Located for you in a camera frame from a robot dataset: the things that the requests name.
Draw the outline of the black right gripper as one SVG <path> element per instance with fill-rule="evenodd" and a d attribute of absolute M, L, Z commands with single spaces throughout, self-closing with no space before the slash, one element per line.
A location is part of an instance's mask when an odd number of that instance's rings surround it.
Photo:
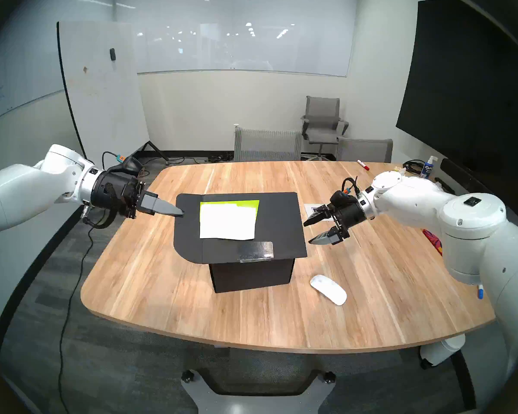
<path fill-rule="evenodd" d="M 351 228 L 367 220 L 362 205 L 357 199 L 330 199 L 325 204 L 305 204 L 304 227 L 321 221 L 332 221 L 335 226 L 308 241 L 311 245 L 335 245 L 350 237 Z"/>

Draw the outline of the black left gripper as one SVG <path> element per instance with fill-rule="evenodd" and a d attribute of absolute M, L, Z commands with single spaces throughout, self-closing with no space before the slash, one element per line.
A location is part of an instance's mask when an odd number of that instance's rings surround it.
<path fill-rule="evenodd" d="M 184 217 L 184 211 L 162 200 L 157 194 L 143 192 L 145 182 L 122 172 L 101 172 L 90 194 L 90 204 L 111 210 L 125 218 L 136 218 L 138 213 Z"/>

